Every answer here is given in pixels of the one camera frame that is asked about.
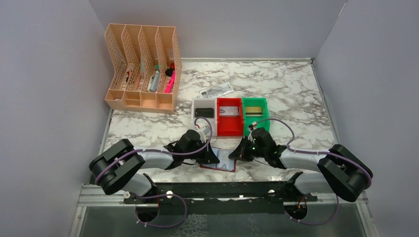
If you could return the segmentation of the red leather card holder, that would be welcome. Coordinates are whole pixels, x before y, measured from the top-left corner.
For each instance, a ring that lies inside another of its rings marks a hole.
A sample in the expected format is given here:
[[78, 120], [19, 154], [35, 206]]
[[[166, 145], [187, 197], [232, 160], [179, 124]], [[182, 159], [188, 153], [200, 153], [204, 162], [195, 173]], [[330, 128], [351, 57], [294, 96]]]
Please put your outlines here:
[[229, 155], [233, 152], [232, 150], [212, 148], [212, 151], [217, 156], [220, 163], [200, 164], [200, 168], [233, 173], [236, 171], [236, 160], [229, 158]]

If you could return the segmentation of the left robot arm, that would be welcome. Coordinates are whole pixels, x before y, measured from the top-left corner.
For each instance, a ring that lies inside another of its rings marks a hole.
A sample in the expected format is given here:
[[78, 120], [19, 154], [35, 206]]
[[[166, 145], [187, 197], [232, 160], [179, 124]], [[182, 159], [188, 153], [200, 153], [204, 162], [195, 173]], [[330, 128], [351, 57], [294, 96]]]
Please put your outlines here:
[[185, 159], [198, 164], [218, 164], [210, 139], [210, 135], [191, 129], [161, 149], [136, 148], [128, 139], [122, 139], [92, 160], [88, 167], [95, 184], [105, 194], [122, 190], [134, 193], [142, 202], [148, 203], [155, 198], [155, 184], [149, 175], [139, 174], [138, 170], [171, 170], [183, 165]]

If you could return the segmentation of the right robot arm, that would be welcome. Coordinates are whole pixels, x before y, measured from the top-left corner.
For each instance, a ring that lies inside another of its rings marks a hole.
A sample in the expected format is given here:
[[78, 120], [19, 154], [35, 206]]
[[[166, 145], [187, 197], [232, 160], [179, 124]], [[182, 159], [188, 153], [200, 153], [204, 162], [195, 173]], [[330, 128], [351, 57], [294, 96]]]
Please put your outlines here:
[[244, 136], [230, 159], [252, 161], [263, 158], [271, 167], [301, 169], [285, 187], [286, 197], [297, 201], [305, 194], [334, 193], [339, 198], [354, 202], [372, 183], [373, 174], [345, 146], [333, 145], [324, 151], [296, 150], [278, 145], [264, 128]]

